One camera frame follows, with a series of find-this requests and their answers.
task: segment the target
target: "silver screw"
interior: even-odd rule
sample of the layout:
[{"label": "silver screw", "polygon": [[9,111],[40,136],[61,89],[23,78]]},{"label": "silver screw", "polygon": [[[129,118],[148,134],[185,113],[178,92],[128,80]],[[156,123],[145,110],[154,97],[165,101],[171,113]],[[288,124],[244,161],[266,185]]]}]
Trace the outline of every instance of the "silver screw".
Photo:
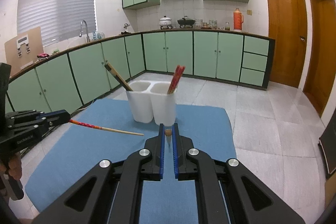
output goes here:
[{"label": "silver screw", "polygon": [[188,153],[192,156],[196,156],[196,155],[198,155],[199,151],[196,148],[191,148],[191,149],[189,149]]},{"label": "silver screw", "polygon": [[102,168],[109,167],[109,166],[110,166],[110,161],[109,161],[109,160],[102,160],[102,161],[99,163],[99,166],[102,167]]},{"label": "silver screw", "polygon": [[239,161],[236,159],[229,159],[229,165],[235,167],[239,164]]},{"label": "silver screw", "polygon": [[148,149],[141,149],[141,150],[139,151],[139,154],[140,154],[141,156],[148,156],[149,153],[150,153],[150,151],[149,151]]}]

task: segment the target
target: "window blind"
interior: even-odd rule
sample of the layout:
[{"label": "window blind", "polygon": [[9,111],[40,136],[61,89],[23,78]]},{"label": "window blind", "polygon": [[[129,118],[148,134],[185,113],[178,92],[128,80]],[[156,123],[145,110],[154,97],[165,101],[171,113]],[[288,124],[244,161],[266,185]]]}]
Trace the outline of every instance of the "window blind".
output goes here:
[{"label": "window blind", "polygon": [[40,26],[44,46],[78,36],[82,20],[96,30],[94,0],[18,0],[17,33]]}]

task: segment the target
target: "faucet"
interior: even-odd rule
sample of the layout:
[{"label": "faucet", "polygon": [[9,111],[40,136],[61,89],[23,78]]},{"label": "faucet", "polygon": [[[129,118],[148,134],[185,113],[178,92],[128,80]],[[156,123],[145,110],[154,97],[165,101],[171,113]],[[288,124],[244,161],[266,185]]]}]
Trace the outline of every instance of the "faucet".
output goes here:
[{"label": "faucet", "polygon": [[81,22],[81,31],[79,32],[79,37],[82,37],[82,25],[83,25],[83,22],[85,23],[85,29],[86,29],[86,43],[89,43],[90,42],[89,31],[87,29],[87,24],[86,24],[85,20],[82,20],[82,22]]}]

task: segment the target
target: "human hand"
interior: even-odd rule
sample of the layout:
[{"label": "human hand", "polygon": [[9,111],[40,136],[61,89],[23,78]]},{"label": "human hand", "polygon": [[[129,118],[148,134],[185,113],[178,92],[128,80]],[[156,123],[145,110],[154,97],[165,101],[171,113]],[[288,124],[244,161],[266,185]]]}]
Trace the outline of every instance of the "human hand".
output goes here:
[{"label": "human hand", "polygon": [[[22,166],[20,154],[14,154],[8,163],[9,175],[11,175],[15,180],[20,180],[22,177]],[[0,163],[0,171],[6,172],[7,168]]]}]

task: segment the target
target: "green cabinet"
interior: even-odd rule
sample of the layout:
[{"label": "green cabinet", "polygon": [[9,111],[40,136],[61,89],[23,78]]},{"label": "green cabinet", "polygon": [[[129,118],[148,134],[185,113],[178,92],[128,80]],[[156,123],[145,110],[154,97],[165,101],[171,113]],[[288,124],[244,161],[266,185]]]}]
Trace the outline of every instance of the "green cabinet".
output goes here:
[{"label": "green cabinet", "polygon": [[36,72],[52,111],[72,113],[82,106],[66,54],[36,67]]},{"label": "green cabinet", "polygon": [[129,71],[131,76],[134,76],[145,70],[141,35],[137,34],[125,37],[125,44]]},{"label": "green cabinet", "polygon": [[167,70],[185,66],[184,74],[193,74],[193,32],[166,32]]},{"label": "green cabinet", "polygon": [[266,70],[267,56],[244,52],[243,68]]},{"label": "green cabinet", "polygon": [[50,112],[35,69],[32,69],[8,86],[8,95],[15,111],[32,110]]},{"label": "green cabinet", "polygon": [[84,104],[110,90],[101,44],[80,48],[69,56]]},{"label": "green cabinet", "polygon": [[239,82],[243,54],[243,35],[219,33],[217,78]]},{"label": "green cabinet", "polygon": [[13,111],[13,109],[12,109],[11,104],[9,103],[7,95],[6,95],[6,98],[5,98],[5,112],[8,113],[8,112],[12,112],[12,111]]},{"label": "green cabinet", "polygon": [[264,74],[265,73],[262,71],[242,68],[239,82],[262,86],[264,81]]},{"label": "green cabinet", "polygon": [[194,75],[216,77],[216,32],[194,32]]},{"label": "green cabinet", "polygon": [[[117,38],[109,41],[102,42],[103,53],[105,61],[109,62],[115,70],[121,75],[125,80],[129,78],[127,56],[125,49],[124,38]],[[119,82],[108,73],[111,88],[115,88],[119,85]]]},{"label": "green cabinet", "polygon": [[244,51],[268,55],[268,44],[266,39],[245,36]]},{"label": "green cabinet", "polygon": [[144,33],[143,45],[147,70],[167,71],[165,34]]}]

